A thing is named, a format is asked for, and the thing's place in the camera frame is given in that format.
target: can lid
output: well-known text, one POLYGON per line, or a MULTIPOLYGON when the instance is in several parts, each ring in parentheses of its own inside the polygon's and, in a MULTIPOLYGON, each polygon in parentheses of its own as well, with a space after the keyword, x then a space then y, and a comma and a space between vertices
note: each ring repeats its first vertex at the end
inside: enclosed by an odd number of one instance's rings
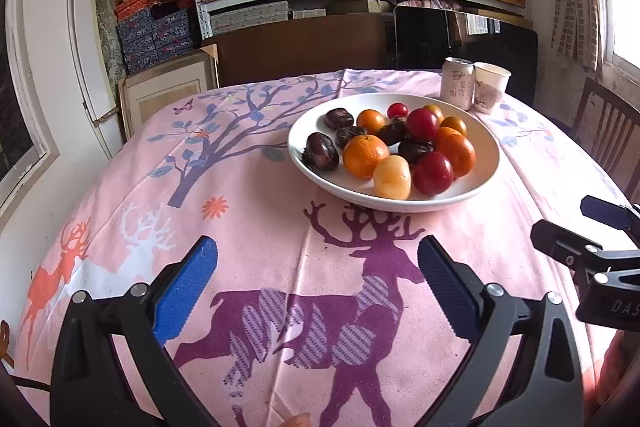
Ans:
POLYGON ((453 62, 454 64, 461 64, 462 66, 473 66, 473 62, 465 60, 464 58, 447 57, 445 60, 447 62, 453 62))

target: paper cup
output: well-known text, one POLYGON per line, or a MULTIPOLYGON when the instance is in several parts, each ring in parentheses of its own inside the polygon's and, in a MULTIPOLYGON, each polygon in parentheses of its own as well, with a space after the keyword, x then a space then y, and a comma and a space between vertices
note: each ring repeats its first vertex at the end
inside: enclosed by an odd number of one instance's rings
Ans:
POLYGON ((511 72, 486 62, 476 62, 474 66, 476 68, 474 109, 491 114, 495 106, 502 101, 511 72))

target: metal pin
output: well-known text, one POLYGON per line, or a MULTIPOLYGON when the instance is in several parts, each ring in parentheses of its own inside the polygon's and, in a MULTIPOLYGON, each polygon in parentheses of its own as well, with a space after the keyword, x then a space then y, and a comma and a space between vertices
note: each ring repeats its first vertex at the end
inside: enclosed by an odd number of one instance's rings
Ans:
POLYGON ((73 297, 71 297, 71 300, 76 304, 82 304, 86 300, 86 292, 83 290, 77 291, 73 297))
POLYGON ((134 284, 131 287, 131 289, 129 290, 129 292, 134 297, 142 297, 142 296, 146 295, 147 289, 148 289, 148 286, 145 283, 139 282, 137 284, 134 284))
POLYGON ((556 292, 549 292, 548 294, 546 294, 546 298, 549 299, 549 302, 551 302, 551 304, 562 303, 562 296, 556 292))
POLYGON ((486 292, 494 297, 502 297, 504 295, 504 288, 499 284, 492 282, 486 286, 486 292))
POLYGON ((604 273, 596 273, 596 275, 593 276, 593 280, 598 284, 606 284, 609 282, 609 277, 604 273))

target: fruit bowl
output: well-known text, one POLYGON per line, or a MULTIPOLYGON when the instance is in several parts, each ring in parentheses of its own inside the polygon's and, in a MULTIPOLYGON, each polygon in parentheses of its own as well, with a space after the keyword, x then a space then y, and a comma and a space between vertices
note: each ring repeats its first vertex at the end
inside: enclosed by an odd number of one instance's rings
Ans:
MULTIPOLYGON (((500 163, 500 148, 497 141, 487 127, 475 117, 440 100, 392 92, 355 94, 330 100, 310 109, 293 124, 287 145, 289 155, 296 167, 319 187, 350 203, 387 212, 431 212, 468 200, 478 194, 491 180, 500 163), (446 192, 428 198, 412 187, 408 200, 387 200, 375 195, 372 180, 356 178, 346 171, 342 165, 342 154, 340 154, 340 166, 333 172, 314 172, 302 163, 302 152, 305 149, 306 139, 311 133, 321 132, 334 139, 335 131, 324 124, 324 115, 328 111, 343 107, 357 118, 366 109, 375 109, 386 114, 387 108, 396 102, 404 103, 409 111, 433 103, 438 105, 445 117, 457 116, 465 122, 467 137, 476 149, 476 164, 469 174, 455 180, 446 192)), ((389 150, 391 154, 395 154, 398 146, 391 146, 389 150)))

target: small red fruit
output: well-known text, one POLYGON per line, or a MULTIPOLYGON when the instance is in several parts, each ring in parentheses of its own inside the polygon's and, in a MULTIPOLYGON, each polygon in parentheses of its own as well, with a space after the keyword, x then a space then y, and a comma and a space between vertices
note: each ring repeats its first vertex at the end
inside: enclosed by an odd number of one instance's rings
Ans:
POLYGON ((389 118, 395 118, 396 116, 407 116, 408 114, 409 110, 406 108, 406 105, 400 102, 392 103, 386 110, 386 115, 389 118))
POLYGON ((440 128, 438 117, 428 109, 416 109, 406 119, 406 129, 409 136, 420 143, 433 140, 440 128))
POLYGON ((453 168, 444 154, 428 152, 420 156, 412 173, 415 188, 426 196, 442 194, 453 183, 453 168))

